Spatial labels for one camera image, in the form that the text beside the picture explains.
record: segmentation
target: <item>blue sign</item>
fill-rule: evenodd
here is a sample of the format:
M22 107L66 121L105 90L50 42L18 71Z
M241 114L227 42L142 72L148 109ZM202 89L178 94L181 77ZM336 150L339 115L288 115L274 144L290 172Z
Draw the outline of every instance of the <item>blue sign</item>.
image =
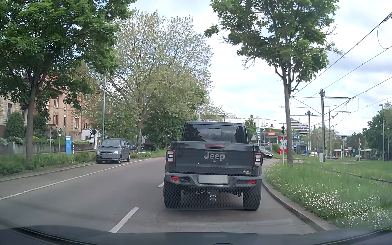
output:
M72 154L72 137L66 136L66 154Z

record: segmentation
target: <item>curb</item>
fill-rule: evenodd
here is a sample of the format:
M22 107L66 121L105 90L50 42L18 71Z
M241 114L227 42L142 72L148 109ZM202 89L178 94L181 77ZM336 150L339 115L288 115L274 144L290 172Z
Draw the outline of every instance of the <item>curb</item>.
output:
M156 158L156 157L152 157L152 158L137 158L137 160L154 159L154 158ZM51 173L60 172L60 171L64 171L64 170L74 169L74 168L77 168L77 167L85 167L85 166L89 166L89 165L93 165L93 164L96 164L96 161L83 163L83 164L72 165L72 166L63 167L63 168L60 168L60 169L55 169L55 170L46 171L46 172L44 171L44 172L36 172L34 174L24 174L23 176L19 175L19 176L12 176L12 177L3 177L2 179L0 179L0 182L12 181L12 180L23 179L23 178L29 178L29 177L33 177L33 176L37 176L37 175L42 175L42 174L51 174Z
M329 231L339 229L337 226L328 223L326 220L318 217L312 212L304 209L301 205L292 202L289 198L284 196L281 192L276 191L273 186L263 179L263 188L284 208L303 220L316 231Z

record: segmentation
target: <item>dark gray pickup truck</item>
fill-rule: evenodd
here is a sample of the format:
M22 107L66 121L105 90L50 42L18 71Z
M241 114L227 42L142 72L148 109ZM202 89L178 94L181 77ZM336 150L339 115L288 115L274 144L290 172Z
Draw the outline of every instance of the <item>dark gray pickup truck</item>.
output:
M243 196L246 210L261 200L263 155L248 144L246 126L227 122L186 122L181 141L166 152L163 198L166 208L178 208L181 195L202 194L216 202L220 193Z

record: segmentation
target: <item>jeep logo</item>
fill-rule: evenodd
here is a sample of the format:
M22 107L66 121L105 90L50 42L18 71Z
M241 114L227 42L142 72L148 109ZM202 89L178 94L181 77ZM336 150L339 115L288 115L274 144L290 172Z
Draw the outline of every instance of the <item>jeep logo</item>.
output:
M225 159L225 154L213 154L213 153L206 153L206 156L204 156L204 159L216 159L216 160L224 160Z

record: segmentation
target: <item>road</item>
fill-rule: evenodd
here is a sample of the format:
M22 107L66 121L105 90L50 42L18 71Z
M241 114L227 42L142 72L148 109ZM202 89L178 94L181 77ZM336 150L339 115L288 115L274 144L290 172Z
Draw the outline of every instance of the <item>road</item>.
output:
M274 159L264 161L269 165ZM0 218L19 226L73 225L110 232L315 232L264 189L257 211L226 196L226 209L167 210L164 159L85 167L0 182Z

